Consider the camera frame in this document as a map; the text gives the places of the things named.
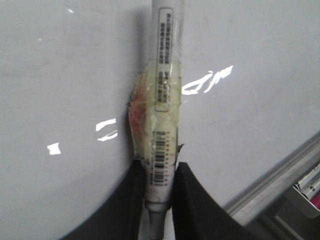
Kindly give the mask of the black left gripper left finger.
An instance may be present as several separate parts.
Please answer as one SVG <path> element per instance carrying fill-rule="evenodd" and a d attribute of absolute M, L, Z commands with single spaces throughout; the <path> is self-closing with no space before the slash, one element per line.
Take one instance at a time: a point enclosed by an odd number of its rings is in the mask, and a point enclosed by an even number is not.
<path fill-rule="evenodd" d="M 125 177 L 105 203 L 64 240 L 136 240 L 145 192 L 145 172 L 133 160 Z"/>

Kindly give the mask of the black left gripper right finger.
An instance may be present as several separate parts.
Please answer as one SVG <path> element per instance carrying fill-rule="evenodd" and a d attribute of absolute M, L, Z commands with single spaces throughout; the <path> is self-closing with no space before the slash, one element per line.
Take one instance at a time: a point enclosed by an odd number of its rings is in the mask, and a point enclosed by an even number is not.
<path fill-rule="evenodd" d="M 174 177 L 172 218 L 177 240 L 254 240 L 206 192 L 186 162 Z"/>

